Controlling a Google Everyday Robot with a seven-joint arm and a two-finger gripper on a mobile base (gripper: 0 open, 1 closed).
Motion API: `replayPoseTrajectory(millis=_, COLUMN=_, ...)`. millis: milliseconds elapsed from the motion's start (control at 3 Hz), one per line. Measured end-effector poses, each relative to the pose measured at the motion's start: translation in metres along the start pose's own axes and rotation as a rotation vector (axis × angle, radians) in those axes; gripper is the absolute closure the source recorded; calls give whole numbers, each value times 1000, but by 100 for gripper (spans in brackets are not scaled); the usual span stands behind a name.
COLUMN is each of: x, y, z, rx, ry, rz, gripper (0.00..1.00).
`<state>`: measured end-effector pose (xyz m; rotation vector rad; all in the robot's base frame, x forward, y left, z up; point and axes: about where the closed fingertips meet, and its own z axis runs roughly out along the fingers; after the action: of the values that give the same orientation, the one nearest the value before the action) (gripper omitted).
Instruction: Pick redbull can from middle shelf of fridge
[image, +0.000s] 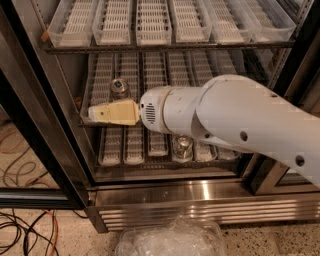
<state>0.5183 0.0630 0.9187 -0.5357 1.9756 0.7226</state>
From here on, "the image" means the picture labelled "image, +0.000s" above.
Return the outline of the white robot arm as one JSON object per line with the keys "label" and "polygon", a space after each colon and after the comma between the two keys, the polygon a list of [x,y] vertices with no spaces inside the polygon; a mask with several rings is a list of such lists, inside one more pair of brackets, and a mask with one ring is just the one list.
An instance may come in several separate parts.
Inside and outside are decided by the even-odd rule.
{"label": "white robot arm", "polygon": [[268,156],[320,185],[320,118],[244,76],[225,74],[201,87],[162,86],[88,109],[96,123],[135,125]]}

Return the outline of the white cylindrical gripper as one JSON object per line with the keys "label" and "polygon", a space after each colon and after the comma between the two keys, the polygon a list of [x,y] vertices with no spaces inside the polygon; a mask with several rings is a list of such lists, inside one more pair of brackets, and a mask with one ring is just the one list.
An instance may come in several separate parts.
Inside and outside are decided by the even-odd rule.
{"label": "white cylindrical gripper", "polygon": [[[147,90],[140,98],[140,115],[144,126],[155,132],[169,134],[163,109],[171,86]],[[96,123],[136,125],[140,120],[139,105],[132,99],[103,103],[88,108],[88,117]]]}

